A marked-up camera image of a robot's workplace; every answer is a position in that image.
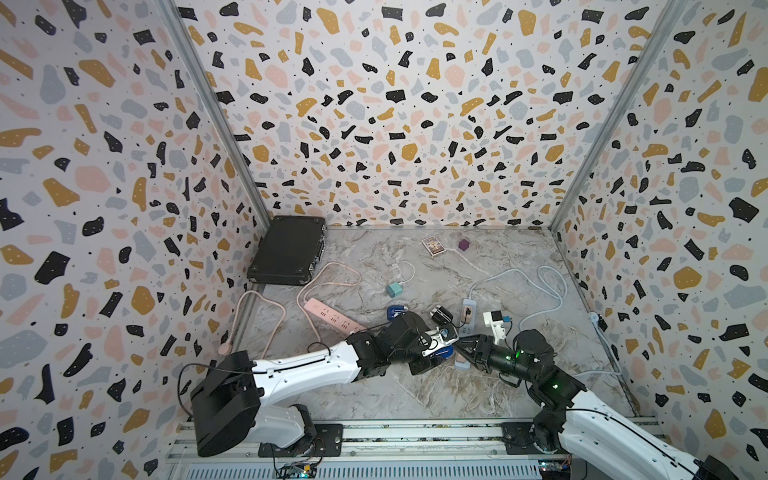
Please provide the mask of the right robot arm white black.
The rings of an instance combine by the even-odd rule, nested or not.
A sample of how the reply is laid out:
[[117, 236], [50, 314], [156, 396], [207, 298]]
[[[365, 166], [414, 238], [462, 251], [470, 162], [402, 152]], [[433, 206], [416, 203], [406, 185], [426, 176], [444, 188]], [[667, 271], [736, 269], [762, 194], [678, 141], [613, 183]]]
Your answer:
[[487, 335], [462, 337], [457, 353], [476, 368], [517, 379], [541, 410], [530, 435], [537, 448], [562, 450], [613, 479], [734, 479], [721, 461], [698, 459], [651, 435], [558, 367], [555, 352], [537, 330], [517, 334], [510, 348]]

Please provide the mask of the blue shaver with white stripes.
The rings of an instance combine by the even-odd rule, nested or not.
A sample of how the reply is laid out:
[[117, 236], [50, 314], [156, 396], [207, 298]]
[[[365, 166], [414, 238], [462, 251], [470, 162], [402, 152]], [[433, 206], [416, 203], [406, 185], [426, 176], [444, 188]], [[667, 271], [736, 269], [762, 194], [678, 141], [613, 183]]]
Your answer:
[[387, 319], [393, 321], [397, 316], [404, 314], [407, 311], [408, 307], [405, 305], [390, 305], [386, 310]]

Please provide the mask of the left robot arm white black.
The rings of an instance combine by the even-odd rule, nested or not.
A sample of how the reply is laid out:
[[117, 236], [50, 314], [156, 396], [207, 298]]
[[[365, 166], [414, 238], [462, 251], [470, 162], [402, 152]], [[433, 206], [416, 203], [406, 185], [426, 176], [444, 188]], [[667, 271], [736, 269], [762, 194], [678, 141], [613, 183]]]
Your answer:
[[380, 377], [395, 364], [406, 364], [419, 375], [442, 363], [439, 351], [457, 339], [451, 322], [428, 329], [419, 315], [406, 311], [316, 352], [259, 361], [245, 351], [230, 354], [208, 367], [190, 393], [197, 454], [219, 455], [249, 439], [301, 455], [317, 438], [317, 428], [306, 406], [284, 407], [282, 401]]

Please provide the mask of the grey-blue power strip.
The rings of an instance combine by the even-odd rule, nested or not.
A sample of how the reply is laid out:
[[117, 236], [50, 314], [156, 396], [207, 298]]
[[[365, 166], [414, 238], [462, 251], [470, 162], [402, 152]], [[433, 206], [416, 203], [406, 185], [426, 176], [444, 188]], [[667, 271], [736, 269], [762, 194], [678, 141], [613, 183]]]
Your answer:
[[[475, 333], [477, 302], [472, 299], [464, 299], [459, 318], [458, 333], [460, 337], [470, 336]], [[454, 348], [455, 362], [457, 370], [468, 370], [470, 363]]]

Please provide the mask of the pink power strip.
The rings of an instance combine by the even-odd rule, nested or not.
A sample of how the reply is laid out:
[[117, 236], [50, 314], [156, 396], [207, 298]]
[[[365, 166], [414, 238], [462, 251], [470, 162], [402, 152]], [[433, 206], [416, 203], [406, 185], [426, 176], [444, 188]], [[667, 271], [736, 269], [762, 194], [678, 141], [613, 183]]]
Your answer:
[[304, 308], [312, 316], [332, 326], [345, 337], [365, 330], [361, 324], [315, 298], [310, 298]]

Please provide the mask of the teal USB charger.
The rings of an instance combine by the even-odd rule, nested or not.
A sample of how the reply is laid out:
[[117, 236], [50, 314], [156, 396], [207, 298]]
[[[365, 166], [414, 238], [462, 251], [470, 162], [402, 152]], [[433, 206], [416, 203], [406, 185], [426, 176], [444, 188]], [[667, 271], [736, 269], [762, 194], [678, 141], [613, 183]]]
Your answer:
[[403, 293], [403, 286], [399, 282], [392, 282], [386, 286], [385, 291], [390, 298], [396, 298]]

